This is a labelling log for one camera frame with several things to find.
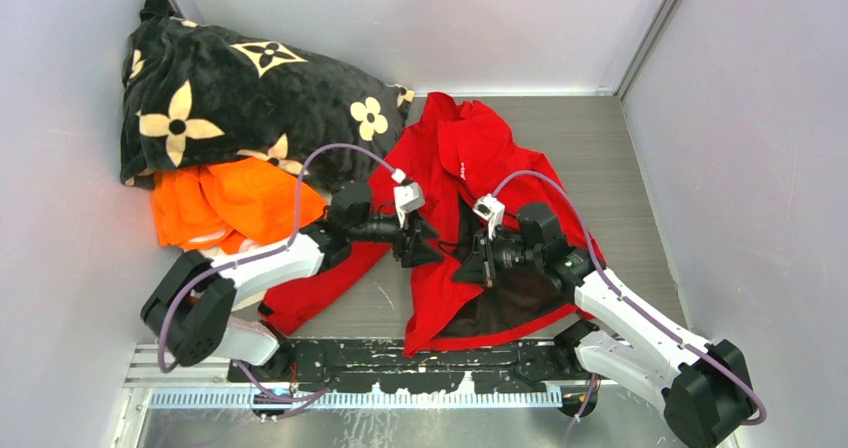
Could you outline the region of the red zip jacket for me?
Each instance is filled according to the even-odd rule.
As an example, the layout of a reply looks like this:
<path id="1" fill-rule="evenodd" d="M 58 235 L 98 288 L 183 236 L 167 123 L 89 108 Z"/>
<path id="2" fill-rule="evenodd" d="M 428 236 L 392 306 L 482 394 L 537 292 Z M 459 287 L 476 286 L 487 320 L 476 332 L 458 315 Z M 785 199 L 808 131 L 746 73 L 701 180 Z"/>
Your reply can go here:
<path id="1" fill-rule="evenodd" d="M 403 131 L 386 160 L 421 185 L 423 216 L 442 244 L 440 262 L 411 272 L 413 312 L 405 329 L 406 355 L 508 343 L 577 312 L 565 293 L 532 269 L 505 271 L 492 288 L 454 280 L 482 226 L 471 206 L 487 194 L 504 204 L 508 227 L 515 226 L 522 206 L 543 202 L 556 214 L 570 244 L 588 244 L 548 158 L 519 146 L 492 108 L 433 92 L 419 120 Z"/>

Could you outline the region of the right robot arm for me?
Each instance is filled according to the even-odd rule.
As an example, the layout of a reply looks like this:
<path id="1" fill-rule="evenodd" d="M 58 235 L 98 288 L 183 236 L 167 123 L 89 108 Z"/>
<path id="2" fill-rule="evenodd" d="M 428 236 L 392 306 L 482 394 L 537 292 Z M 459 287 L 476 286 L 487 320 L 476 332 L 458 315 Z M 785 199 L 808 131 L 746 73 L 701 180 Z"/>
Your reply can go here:
<path id="1" fill-rule="evenodd" d="M 757 420 L 747 363 L 728 340 L 711 342 L 646 303 L 588 247 L 568 240 L 544 203 L 523 206 L 516 226 L 491 195 L 473 203 L 482 223 L 454 279 L 487 289 L 510 275 L 534 275 L 594 316 L 567 329 L 555 352 L 558 371 L 608 378 L 656 408 L 688 447 L 716 447 Z"/>

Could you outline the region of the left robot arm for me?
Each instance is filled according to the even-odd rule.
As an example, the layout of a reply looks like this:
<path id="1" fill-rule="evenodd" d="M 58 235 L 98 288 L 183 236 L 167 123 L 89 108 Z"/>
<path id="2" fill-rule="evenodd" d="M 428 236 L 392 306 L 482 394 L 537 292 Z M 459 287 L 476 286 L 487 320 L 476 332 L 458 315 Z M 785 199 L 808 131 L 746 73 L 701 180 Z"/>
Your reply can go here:
<path id="1" fill-rule="evenodd" d="M 406 179 L 391 189 L 389 202 L 392 212 L 382 212 L 368 184 L 350 183 L 320 218 L 280 242 L 217 259 L 187 251 L 142 305 L 140 319 L 180 366 L 222 357 L 280 380 L 290 371 L 291 353 L 269 327 L 234 311 L 273 287 L 341 265 L 357 242 L 389 245 L 404 268 L 439 262 L 442 256 L 430 244 L 438 234 L 420 213 L 421 186 Z"/>

